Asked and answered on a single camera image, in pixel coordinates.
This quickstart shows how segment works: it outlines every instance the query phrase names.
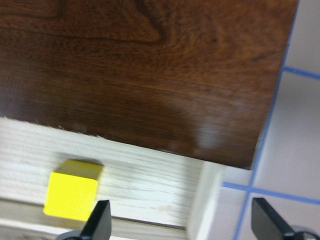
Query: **wooden block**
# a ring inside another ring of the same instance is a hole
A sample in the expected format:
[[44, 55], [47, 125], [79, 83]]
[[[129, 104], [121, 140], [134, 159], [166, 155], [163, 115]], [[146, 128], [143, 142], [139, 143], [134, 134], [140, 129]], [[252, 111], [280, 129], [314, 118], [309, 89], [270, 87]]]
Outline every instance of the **wooden block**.
[[107, 166], [96, 199], [112, 216], [186, 226], [203, 161], [0, 117], [0, 199], [44, 205], [66, 159]]
[[0, 116], [251, 167], [297, 0], [6, 2]]
[[[84, 227], [84, 222], [49, 217], [42, 210], [41, 205], [0, 199], [0, 239], [55, 240], [57, 235]], [[163, 239], [187, 240], [187, 237], [184, 229], [112, 219], [110, 240]]]
[[50, 176], [43, 212], [86, 221], [94, 206], [102, 169], [102, 165], [67, 160]]

